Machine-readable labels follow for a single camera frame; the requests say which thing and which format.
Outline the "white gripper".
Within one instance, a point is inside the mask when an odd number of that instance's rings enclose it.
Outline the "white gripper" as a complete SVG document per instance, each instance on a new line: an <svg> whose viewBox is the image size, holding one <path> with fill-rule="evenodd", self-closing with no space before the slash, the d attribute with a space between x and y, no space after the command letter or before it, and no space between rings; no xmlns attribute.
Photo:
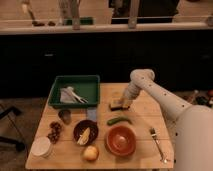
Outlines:
<svg viewBox="0 0 213 171"><path fill-rule="evenodd" d="M140 88L136 86L133 82L130 82L123 92L123 97L125 99L122 100L122 108L128 109L132 104L131 100L135 100L139 96L139 94Z"/></svg>

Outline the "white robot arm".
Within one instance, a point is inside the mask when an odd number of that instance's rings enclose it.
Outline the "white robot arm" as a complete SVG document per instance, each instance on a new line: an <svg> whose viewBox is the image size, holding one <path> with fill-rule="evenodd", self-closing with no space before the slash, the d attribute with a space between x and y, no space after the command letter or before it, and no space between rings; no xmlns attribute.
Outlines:
<svg viewBox="0 0 213 171"><path fill-rule="evenodd" d="M213 109L192 105L154 82L151 69L135 69L122 103L130 106L144 90L176 122L174 171L213 171Z"/></svg>

